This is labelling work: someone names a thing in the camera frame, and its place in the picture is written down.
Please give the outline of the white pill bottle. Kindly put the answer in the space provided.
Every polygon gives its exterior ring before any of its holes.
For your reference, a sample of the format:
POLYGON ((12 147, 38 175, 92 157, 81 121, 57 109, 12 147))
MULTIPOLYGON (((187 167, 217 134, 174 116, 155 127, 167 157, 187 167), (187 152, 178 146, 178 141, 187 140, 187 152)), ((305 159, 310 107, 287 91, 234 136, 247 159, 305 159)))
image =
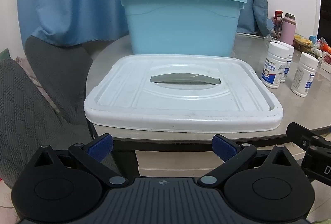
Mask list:
POLYGON ((289 45, 285 42, 278 41, 277 43, 289 49, 288 56, 287 56, 287 64, 285 66, 285 69, 284 69, 284 72, 283 72, 283 75, 281 78, 281 83, 284 83, 286 81, 286 78, 287 78, 287 75, 288 75, 288 72, 289 72, 289 69, 291 66, 295 48, 292 45, 289 45))
POLYGON ((300 97, 306 97, 318 68, 318 60, 310 54, 301 53, 300 61, 291 85, 291 90, 300 97))
POLYGON ((287 66, 289 48, 270 42, 264 62, 261 80, 267 87, 277 89, 281 84, 282 75, 287 66))

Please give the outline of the round grey table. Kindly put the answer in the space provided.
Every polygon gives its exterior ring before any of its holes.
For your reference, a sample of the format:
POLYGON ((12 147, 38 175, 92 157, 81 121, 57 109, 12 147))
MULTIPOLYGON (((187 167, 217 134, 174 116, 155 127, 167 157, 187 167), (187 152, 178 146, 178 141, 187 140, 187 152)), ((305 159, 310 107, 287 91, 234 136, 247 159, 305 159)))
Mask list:
MULTIPOLYGON (((132 54, 129 36, 115 42, 101 41, 85 45, 93 59, 86 82, 86 92, 90 92, 106 76, 112 65, 120 58, 132 54)), ((267 45, 263 38, 237 34, 232 55, 247 62, 256 73, 262 72, 267 45)), ((271 90, 283 106, 284 116, 277 129, 264 132, 229 133, 225 136, 235 142, 252 142, 256 147, 284 144, 289 140, 285 135, 287 125, 296 122, 318 135, 330 131, 330 74, 318 69, 312 87, 306 97, 295 95, 291 89, 291 79, 300 59, 295 51, 291 69, 285 83, 271 90)), ((126 129, 91 125, 94 135, 110 133, 114 138, 115 150, 194 152, 211 151, 212 134, 166 133, 131 131, 126 129)))

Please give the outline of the white plastic bin lid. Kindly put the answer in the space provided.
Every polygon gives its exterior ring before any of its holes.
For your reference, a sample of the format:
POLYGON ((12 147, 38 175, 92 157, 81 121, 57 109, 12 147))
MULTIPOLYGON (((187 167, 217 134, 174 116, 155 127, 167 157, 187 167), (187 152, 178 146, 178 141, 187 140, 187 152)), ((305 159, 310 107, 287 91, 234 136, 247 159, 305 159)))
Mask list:
POLYGON ((86 118, 121 129, 242 133, 276 129, 283 108, 246 62, 198 55, 131 55, 87 95, 86 118))

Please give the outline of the light blue plastic bin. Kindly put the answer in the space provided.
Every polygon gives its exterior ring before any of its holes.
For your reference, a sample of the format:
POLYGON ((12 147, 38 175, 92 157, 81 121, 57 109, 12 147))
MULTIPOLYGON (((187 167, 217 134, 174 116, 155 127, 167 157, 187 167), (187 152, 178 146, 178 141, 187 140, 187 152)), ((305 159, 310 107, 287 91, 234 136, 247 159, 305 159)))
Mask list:
POLYGON ((134 54, 229 57, 246 0, 120 0, 134 54))

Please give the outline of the pink thermos bottle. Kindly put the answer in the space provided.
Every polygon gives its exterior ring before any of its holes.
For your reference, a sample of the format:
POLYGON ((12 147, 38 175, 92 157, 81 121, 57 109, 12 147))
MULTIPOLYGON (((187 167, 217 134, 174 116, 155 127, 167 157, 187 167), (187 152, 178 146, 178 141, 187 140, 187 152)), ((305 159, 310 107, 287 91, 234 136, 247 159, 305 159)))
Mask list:
POLYGON ((281 35, 279 40, 288 45, 293 44, 293 39, 296 31, 295 16, 290 13, 286 13, 282 19, 281 35))

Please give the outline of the red white box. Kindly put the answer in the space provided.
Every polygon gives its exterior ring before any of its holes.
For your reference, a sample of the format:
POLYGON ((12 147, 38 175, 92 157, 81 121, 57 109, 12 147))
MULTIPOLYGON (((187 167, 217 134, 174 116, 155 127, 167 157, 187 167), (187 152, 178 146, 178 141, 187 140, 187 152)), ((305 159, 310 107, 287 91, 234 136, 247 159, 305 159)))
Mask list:
POLYGON ((274 31, 275 31, 276 34, 281 32, 282 17, 283 17, 283 11, 282 10, 276 10, 275 13, 274 13, 274 18, 273 18, 274 31))

